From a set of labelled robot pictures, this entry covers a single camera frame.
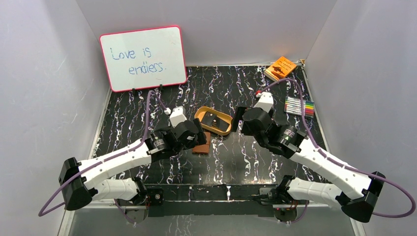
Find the brown leather card holder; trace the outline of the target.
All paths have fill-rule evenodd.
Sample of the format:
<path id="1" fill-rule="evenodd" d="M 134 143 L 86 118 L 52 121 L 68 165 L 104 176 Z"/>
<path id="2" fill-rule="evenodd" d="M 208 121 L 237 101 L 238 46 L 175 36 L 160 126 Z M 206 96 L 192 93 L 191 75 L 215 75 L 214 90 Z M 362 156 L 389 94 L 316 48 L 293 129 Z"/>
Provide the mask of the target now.
<path id="1" fill-rule="evenodd" d="M 204 132 L 205 136 L 206 136 L 206 143 L 196 146 L 192 149 L 192 153 L 193 154 L 209 154 L 210 151 L 210 138 L 211 138 L 211 134 L 210 132 Z"/>

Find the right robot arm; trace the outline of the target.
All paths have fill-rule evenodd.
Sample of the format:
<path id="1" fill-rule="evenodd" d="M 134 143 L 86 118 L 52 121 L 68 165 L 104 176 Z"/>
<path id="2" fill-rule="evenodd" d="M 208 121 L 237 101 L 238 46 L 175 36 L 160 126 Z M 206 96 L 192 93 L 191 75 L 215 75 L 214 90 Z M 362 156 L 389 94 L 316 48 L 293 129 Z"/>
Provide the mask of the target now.
<path id="1" fill-rule="evenodd" d="M 375 171 L 371 174 L 357 173 L 355 168 L 341 163 L 335 156 L 314 147 L 306 133 L 291 125 L 276 124 L 269 113 L 261 108 L 237 107 L 232 120 L 235 132 L 242 121 L 243 135 L 255 138 L 259 146 L 273 154 L 281 155 L 312 169 L 329 184 L 307 182 L 285 176 L 277 188 L 277 198 L 284 204 L 292 200 L 308 200 L 340 208 L 350 218 L 368 223 L 382 191 L 385 177 Z"/>

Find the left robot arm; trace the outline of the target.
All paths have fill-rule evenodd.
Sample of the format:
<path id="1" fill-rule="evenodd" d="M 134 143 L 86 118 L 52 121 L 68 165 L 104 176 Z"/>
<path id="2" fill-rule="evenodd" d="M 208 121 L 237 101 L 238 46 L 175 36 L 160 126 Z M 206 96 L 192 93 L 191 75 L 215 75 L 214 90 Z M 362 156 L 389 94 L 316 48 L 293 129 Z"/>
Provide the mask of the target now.
<path id="1" fill-rule="evenodd" d="M 92 201 L 121 199 L 140 205 L 148 192 L 139 177 L 111 177 L 137 166 L 169 159 L 183 150 L 205 144 L 206 135 L 199 119 L 180 122 L 151 132 L 145 140 L 136 142 L 98 158 L 64 161 L 59 184 L 67 210 L 81 209 Z"/>

